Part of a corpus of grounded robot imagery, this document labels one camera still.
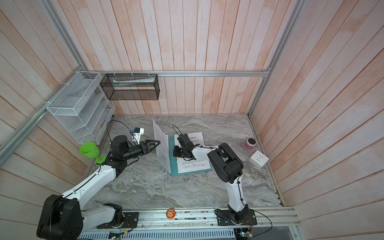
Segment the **robotic arm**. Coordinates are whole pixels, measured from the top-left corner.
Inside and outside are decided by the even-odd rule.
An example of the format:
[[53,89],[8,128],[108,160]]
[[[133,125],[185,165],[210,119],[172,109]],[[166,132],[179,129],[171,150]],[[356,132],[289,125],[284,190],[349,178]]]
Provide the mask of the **robotic arm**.
[[252,209],[248,208],[247,202],[243,199],[242,189],[242,169],[244,168],[243,162],[234,153],[234,151],[226,143],[222,143],[219,146],[200,146],[198,144],[193,145],[187,134],[181,134],[177,138],[181,147],[175,146],[173,156],[179,158],[190,159],[206,159],[212,163],[218,177],[225,182],[229,195],[228,212],[225,212],[226,216],[222,218],[228,218],[232,221],[226,221],[227,225],[242,224],[247,222],[251,224],[246,217],[254,215]]
[[81,210],[94,194],[123,172],[127,160],[146,155],[159,144],[160,141],[145,140],[132,145],[124,135],[115,137],[106,160],[98,170],[60,196],[53,194],[46,199],[37,236],[49,240],[69,240],[103,223],[108,223],[112,228],[120,228],[124,215],[119,205],[108,203],[97,209]]

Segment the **teal folder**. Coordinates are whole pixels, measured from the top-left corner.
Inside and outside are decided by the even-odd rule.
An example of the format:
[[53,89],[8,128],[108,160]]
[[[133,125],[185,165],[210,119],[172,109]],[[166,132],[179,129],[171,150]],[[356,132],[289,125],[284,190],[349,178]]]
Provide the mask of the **teal folder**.
[[199,171],[179,173],[177,170],[177,162],[175,160],[175,157],[173,156],[173,148],[175,147],[175,136],[168,136],[168,143],[169,143],[170,170],[171,170],[172,176],[181,176],[181,175],[185,175],[185,174],[212,171],[212,168],[209,168],[209,169],[204,169],[204,170],[199,170]]

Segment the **power outlet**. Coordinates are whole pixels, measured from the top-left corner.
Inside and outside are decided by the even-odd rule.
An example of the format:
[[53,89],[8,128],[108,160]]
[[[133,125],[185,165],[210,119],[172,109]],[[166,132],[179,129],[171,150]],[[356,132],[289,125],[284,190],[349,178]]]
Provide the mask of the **power outlet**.
[[257,150],[249,159],[249,161],[259,169],[262,168],[268,160],[269,158],[262,154],[259,150]]

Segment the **gray marble surface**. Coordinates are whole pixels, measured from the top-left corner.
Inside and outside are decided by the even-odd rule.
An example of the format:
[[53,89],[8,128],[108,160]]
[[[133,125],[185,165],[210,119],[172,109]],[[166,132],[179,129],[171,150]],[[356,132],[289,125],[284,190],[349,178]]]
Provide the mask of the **gray marble surface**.
[[[175,124],[183,133],[203,132],[207,146],[226,142],[244,163],[242,184],[249,206],[280,204],[265,167],[259,170],[248,161],[252,152],[244,147],[244,143],[253,134],[246,115],[121,116],[115,120],[124,122],[131,129],[144,128],[141,140],[145,140],[153,139],[152,118],[168,135],[175,134],[172,128]],[[129,131],[121,123],[114,122],[111,138],[121,134],[129,135]],[[109,139],[101,155],[105,156],[108,151]],[[121,205],[123,209],[227,207],[228,193],[213,168],[211,172],[172,177],[158,162],[156,153],[151,152],[104,186],[85,209],[109,202]]]

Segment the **pink container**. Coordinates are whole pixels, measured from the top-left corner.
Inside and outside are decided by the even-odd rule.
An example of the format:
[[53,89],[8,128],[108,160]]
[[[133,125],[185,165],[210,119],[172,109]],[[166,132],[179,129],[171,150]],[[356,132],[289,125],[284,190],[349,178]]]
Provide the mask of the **pink container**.
[[248,138],[245,142],[245,147],[249,150],[252,150],[256,146],[256,140],[254,138]]

